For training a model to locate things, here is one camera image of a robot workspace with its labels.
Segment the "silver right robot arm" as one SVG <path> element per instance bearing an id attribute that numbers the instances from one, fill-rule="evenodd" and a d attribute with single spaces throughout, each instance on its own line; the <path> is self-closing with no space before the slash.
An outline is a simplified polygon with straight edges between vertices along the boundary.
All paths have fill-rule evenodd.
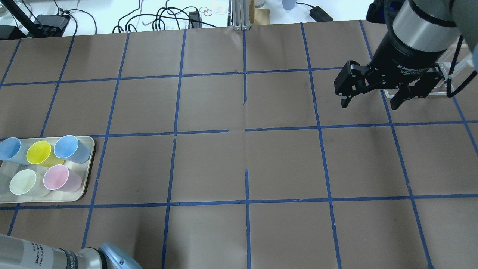
<path id="1" fill-rule="evenodd" d="M 458 47 L 466 41 L 474 68 L 477 68 L 477 1 L 476 0 L 405 0 L 400 9 L 390 9 L 384 1 L 387 33 L 372 61 L 361 66 L 347 61 L 334 83 L 341 107 L 348 107 L 352 98 L 372 90 L 394 90 L 392 110 L 414 97 L 427 97 L 439 81 L 447 82 L 447 97 L 461 92 L 477 75 L 471 75 L 452 90 L 456 50 L 447 75 L 440 70 L 438 59 L 455 41 Z"/>

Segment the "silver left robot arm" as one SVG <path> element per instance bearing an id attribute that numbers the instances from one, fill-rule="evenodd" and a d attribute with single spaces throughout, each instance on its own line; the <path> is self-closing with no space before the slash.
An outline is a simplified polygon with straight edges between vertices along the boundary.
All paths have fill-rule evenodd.
<path id="1" fill-rule="evenodd" d="M 141 269 L 127 253 L 103 243 L 99 248 L 77 252 L 38 244 L 7 235 L 0 236 L 2 269 Z"/>

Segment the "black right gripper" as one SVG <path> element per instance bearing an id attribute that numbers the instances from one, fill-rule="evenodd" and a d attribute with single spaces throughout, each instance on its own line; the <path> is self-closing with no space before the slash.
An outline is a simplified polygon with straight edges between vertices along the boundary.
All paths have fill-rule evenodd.
<path id="1" fill-rule="evenodd" d="M 368 66 L 348 60 L 335 78 L 333 85 L 341 108 L 347 108 L 353 97 L 372 91 L 372 84 L 403 83 L 390 100 L 392 110 L 414 97 L 427 97 L 444 79 L 435 62 L 455 41 L 456 37 L 452 36 L 445 39 L 444 48 L 438 51 L 421 51 L 404 44 L 389 27 Z"/>

